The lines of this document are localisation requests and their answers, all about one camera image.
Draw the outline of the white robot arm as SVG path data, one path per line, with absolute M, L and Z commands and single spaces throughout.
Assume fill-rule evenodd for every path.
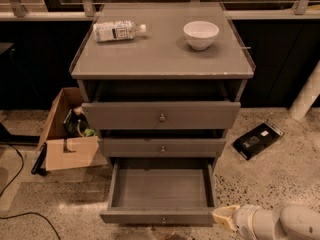
M 280 212 L 232 205 L 212 214 L 215 223 L 244 240 L 320 240 L 320 213 L 302 205 L 286 205 Z

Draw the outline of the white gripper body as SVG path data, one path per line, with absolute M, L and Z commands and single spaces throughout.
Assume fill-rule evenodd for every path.
M 239 235 L 244 240 L 258 240 L 259 217 L 262 209 L 258 205 L 244 205 L 237 209 L 233 215 L 233 222 Z

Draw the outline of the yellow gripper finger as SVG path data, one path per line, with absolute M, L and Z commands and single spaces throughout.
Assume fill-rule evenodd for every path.
M 233 219 L 233 215 L 239 208 L 239 205 L 231 205 L 215 209 L 212 212 L 214 222 L 227 231 L 235 232 L 236 225 Z

